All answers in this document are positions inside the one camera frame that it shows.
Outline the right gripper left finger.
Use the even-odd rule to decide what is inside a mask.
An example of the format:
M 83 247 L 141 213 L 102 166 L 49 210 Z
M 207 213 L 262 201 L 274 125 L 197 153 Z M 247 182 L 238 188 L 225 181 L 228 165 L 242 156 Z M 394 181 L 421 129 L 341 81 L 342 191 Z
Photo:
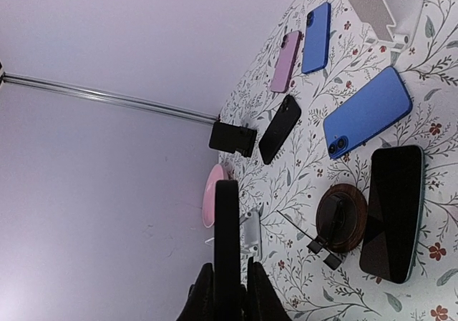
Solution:
M 187 301 L 177 321 L 213 321 L 214 315 L 213 264 L 205 263 L 194 284 L 191 285 Z

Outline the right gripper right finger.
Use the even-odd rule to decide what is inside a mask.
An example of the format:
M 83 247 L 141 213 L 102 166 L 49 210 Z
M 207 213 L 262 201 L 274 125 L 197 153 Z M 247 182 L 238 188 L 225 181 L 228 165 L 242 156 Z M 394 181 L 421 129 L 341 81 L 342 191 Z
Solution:
M 262 264 L 251 257 L 247 265 L 244 320 L 290 321 Z

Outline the black phone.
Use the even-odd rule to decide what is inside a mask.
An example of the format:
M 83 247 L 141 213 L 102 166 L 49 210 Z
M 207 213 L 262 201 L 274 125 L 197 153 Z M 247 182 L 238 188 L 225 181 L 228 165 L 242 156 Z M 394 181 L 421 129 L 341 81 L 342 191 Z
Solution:
M 242 320 L 239 189 L 235 180 L 215 186 L 214 319 Z

